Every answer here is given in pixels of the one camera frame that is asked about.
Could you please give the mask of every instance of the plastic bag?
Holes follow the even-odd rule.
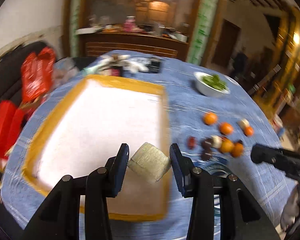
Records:
[[[53,49],[45,47],[38,56],[29,54],[21,66],[22,102],[29,102],[47,93],[52,87]]]
[[[53,89],[66,84],[70,78],[79,73],[79,69],[74,64],[73,59],[69,57],[63,58],[54,64],[52,73]]]

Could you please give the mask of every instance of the green vegetable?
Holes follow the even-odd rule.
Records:
[[[203,76],[202,81],[216,90],[222,91],[227,88],[226,82],[221,80],[220,77],[216,74],[214,74],[213,76]]]

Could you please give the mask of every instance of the doorway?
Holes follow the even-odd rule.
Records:
[[[237,43],[241,28],[233,23],[223,20],[222,30],[212,63],[221,67],[228,67],[234,46]]]

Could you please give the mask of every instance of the red date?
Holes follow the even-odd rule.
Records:
[[[190,150],[192,150],[194,147],[196,146],[196,141],[195,141],[195,138],[193,136],[190,136],[188,138],[188,148]]]

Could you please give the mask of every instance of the yellow sponge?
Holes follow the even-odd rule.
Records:
[[[159,181],[170,166],[170,158],[150,143],[144,143],[128,161],[128,167],[151,184]]]

